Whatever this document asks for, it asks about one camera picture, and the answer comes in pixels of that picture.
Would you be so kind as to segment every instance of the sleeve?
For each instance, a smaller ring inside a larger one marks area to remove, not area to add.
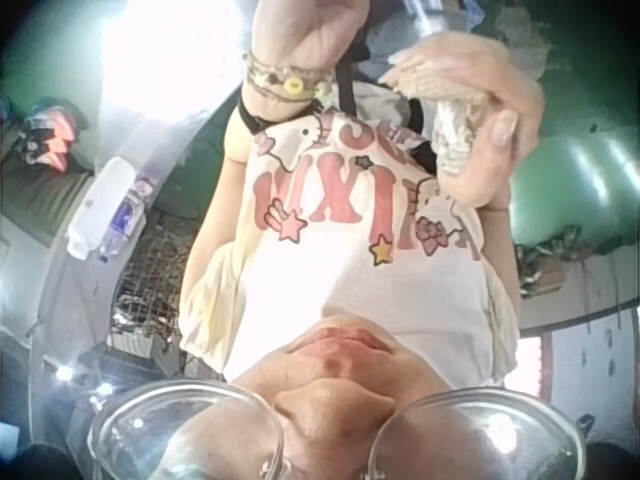
[[[220,247],[182,304],[178,325],[180,348],[222,373],[242,319],[238,275],[233,268],[233,243]]]
[[[500,383],[518,365],[516,349],[520,330],[513,303],[502,281],[486,259],[482,260],[489,292],[488,319],[493,338],[493,381]]]

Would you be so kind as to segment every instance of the bracelet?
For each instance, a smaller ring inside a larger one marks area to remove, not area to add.
[[[244,56],[246,81],[264,97],[285,103],[324,99],[333,93],[335,72],[299,67],[274,67],[260,62],[252,53]]]

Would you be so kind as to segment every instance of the paper wrapper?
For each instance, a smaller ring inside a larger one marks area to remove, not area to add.
[[[438,155],[438,168],[459,175],[470,158],[473,141],[486,115],[488,95],[443,79],[425,65],[403,72],[395,90],[408,98],[438,102],[432,148]]]

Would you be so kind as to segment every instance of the fingernail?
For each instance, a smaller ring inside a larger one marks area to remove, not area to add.
[[[393,69],[387,71],[378,79],[378,83],[389,83],[389,81],[395,76]]]
[[[518,125],[518,114],[513,110],[503,110],[498,115],[491,132],[491,141],[496,147],[504,148],[511,142]]]

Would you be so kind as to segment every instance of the eyeglasses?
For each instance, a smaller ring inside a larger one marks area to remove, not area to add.
[[[118,480],[297,480],[275,411],[220,382],[145,385],[108,403],[89,433],[93,457]],[[577,426],[528,395],[494,388],[434,395],[379,430],[366,480],[579,480]]]

